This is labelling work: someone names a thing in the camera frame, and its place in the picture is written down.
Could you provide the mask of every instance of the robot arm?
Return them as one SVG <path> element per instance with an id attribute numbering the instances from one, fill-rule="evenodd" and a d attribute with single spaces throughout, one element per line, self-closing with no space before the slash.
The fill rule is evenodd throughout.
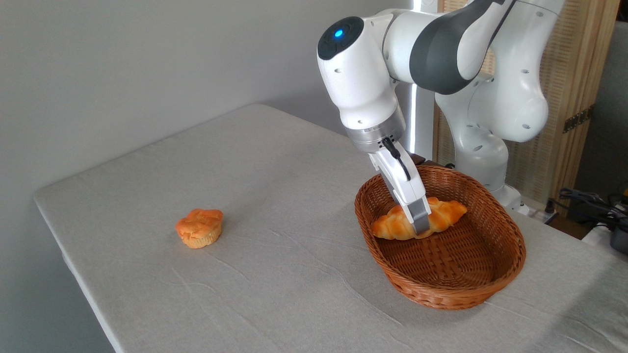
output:
<path id="1" fill-rule="evenodd" d="M 457 93 L 436 95 L 452 132 L 456 169 L 478 180 L 510 209 L 518 210 L 521 197 L 505 185 L 508 149 L 502 139 L 529 141 L 547 121 L 539 68 L 563 3 L 516 1 L 491 44 L 493 76 L 480 73 Z"/>
<path id="2" fill-rule="evenodd" d="M 414 163 L 398 139 L 405 129 L 394 87 L 414 82 L 458 92 L 480 71 L 514 0 L 476 0 L 448 14 L 385 10 L 333 24 L 318 42 L 318 66 L 354 146 L 369 154 L 417 232 L 430 208 Z"/>

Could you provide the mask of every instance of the basket rim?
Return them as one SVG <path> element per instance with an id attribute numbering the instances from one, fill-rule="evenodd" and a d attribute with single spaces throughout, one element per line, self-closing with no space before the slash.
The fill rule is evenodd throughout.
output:
<path id="1" fill-rule="evenodd" d="M 486 194 L 487 194 L 487 198 L 490 200 L 490 202 L 496 206 L 496 209 L 498 210 L 498 212 L 507 220 L 510 220 L 509 223 L 509 227 L 512 229 L 512 235 L 514 235 L 518 240 L 519 240 L 519 252 L 521 254 L 521 258 L 518 261 L 514 261 L 513 266 L 502 276 L 500 276 L 499 278 L 496 278 L 493 281 L 490 281 L 486 284 L 483 285 L 479 285 L 479 286 L 466 286 L 466 287 L 461 287 L 461 286 L 443 286 L 443 285 L 434 285 L 431 283 L 427 283 L 427 282 L 423 282 L 423 281 L 417 281 L 414 278 L 409 277 L 408 275 L 400 272 L 400 270 L 397 269 L 397 267 L 393 266 L 388 259 L 386 259 L 386 257 L 384 256 L 384 254 L 381 252 L 381 249 L 379 246 L 372 246 L 372 244 L 370 244 L 371 242 L 376 244 L 377 240 L 376 240 L 376 236 L 372 233 L 370 227 L 368 227 L 368 233 L 369 236 L 367 236 L 367 234 L 365 234 L 364 232 L 362 232 L 362 235 L 364 236 L 367 245 L 369 246 L 369 250 L 371 252 L 371 254 L 373 255 L 373 258 L 376 260 L 376 262 L 379 263 L 380 266 L 385 266 L 387 270 L 389 270 L 390 272 L 394 273 L 399 280 L 403 280 L 405 282 L 408 282 L 409 285 L 411 285 L 413 288 L 415 289 L 426 289 L 426 290 L 430 290 L 432 293 L 443 293 L 443 294 L 447 294 L 447 295 L 459 295 L 459 296 L 472 296 L 474 292 L 479 292 L 479 293 L 485 293 L 487 289 L 490 289 L 491 291 L 499 291 L 503 288 L 505 288 L 523 269 L 523 265 L 525 263 L 525 258 L 526 258 L 526 248 L 523 242 L 523 236 L 521 234 L 521 230 L 518 228 L 518 226 L 514 223 L 514 221 L 512 220 L 512 218 L 508 215 L 508 213 L 506 212 L 506 210 L 503 208 L 503 206 L 493 197 L 493 195 L 486 190 L 486 188 L 481 185 L 477 180 L 475 180 L 474 178 L 463 174 L 457 170 L 453 170 L 450 168 L 445 168 L 443 166 L 438 166 L 438 165 L 418 165 L 416 166 L 417 170 L 419 171 L 419 173 L 421 173 L 422 169 L 425 170 L 429 170 L 429 169 L 434 169 L 434 170 L 438 170 L 439 172 L 445 172 L 445 173 L 449 173 L 451 175 L 453 175 L 456 178 L 464 178 L 467 179 L 468 181 L 470 181 L 471 183 L 475 184 L 476 186 L 480 187 Z M 362 190 L 365 188 L 365 186 L 367 185 L 367 183 L 369 181 L 374 181 L 378 178 L 382 178 L 381 174 L 376 174 L 374 175 L 371 179 L 369 179 L 366 183 L 363 184 L 362 187 L 360 187 L 360 190 L 358 192 L 358 194 L 356 195 L 356 199 L 355 202 L 357 204 L 357 202 L 359 201 L 359 196 L 362 193 Z"/>

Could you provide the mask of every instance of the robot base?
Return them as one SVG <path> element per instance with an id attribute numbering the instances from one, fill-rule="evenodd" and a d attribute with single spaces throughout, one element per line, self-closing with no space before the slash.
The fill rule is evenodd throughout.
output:
<path id="1" fill-rule="evenodd" d="M 490 193 L 505 209 L 515 210 L 523 215 L 528 215 L 530 212 L 530 208 L 521 200 L 521 194 L 510 185 L 504 184 L 501 188 Z"/>

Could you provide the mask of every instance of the electrical cable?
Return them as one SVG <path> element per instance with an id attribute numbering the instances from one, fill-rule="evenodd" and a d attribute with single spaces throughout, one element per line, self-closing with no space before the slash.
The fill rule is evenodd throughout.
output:
<path id="1" fill-rule="evenodd" d="M 408 181 L 410 181 L 410 172 L 408 171 L 408 169 L 406 168 L 406 165 L 403 164 L 403 161 L 401 160 L 401 153 L 399 152 L 399 150 L 394 146 L 393 142 L 391 141 L 391 139 L 389 138 L 383 138 L 382 139 L 382 144 L 384 145 L 384 147 L 386 147 L 386 149 L 388 150 L 388 152 L 391 153 L 392 157 L 394 159 L 396 159 L 399 164 L 401 165 L 401 168 L 403 168 L 403 171 L 406 173 L 406 178 L 408 179 Z"/>

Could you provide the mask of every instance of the black cable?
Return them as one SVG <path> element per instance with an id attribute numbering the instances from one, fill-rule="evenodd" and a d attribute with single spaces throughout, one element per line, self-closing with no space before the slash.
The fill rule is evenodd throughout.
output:
<path id="1" fill-rule="evenodd" d="M 561 204 L 559 201 L 557 201 L 557 200 L 555 200 L 555 199 L 553 199 L 553 198 L 551 198 L 550 200 L 551 200 L 551 201 L 552 201 L 555 205 L 558 205 L 558 206 L 560 206 L 560 207 L 563 207 L 564 209 L 566 209 L 566 210 L 568 210 L 568 211 L 570 211 L 570 212 L 574 212 L 574 213 L 576 213 L 576 214 L 578 214 L 578 215 L 581 215 L 582 217 L 586 217 L 586 218 L 591 219 L 591 220 L 593 220 L 593 221 L 595 221 L 595 222 L 598 222 L 598 223 L 604 223 L 604 224 L 606 224 L 606 225 L 612 225 L 613 227 L 617 227 L 618 225 L 622 224 L 622 223 L 620 223 L 620 222 L 617 222 L 617 221 L 615 220 L 616 218 L 614 218 L 614 217 L 613 217 L 613 218 L 611 218 L 611 219 L 610 219 L 610 218 L 608 218 L 608 217 L 605 217 L 605 218 L 602 218 L 602 217 L 597 217 L 597 216 L 594 216 L 594 215 L 590 215 L 590 214 L 583 213 L 583 212 L 581 212 L 581 211 L 579 211 L 579 210 L 577 210 L 577 209 L 574 209 L 573 207 L 569 207 L 569 206 L 567 206 L 567 205 L 563 205 L 563 204 Z"/>
<path id="2" fill-rule="evenodd" d="M 562 188 L 560 189 L 559 194 L 559 198 L 561 200 L 576 200 L 603 212 L 628 215 L 625 211 L 618 209 L 617 207 L 610 204 L 607 204 L 598 194 L 593 192 L 581 192 L 572 188 Z"/>
<path id="3" fill-rule="evenodd" d="M 386 147 L 386 149 L 388 150 L 388 152 L 391 153 L 391 156 L 399 161 L 399 164 L 401 165 L 401 167 L 403 168 L 403 171 L 406 173 L 406 178 L 408 179 L 408 181 L 410 181 L 410 172 L 408 171 L 408 169 L 406 168 L 406 165 L 403 164 L 403 161 L 401 161 L 401 153 L 399 152 L 399 150 L 394 146 L 393 142 L 391 141 L 391 139 L 389 138 L 383 138 L 382 139 L 382 144 L 384 145 L 384 147 Z"/>

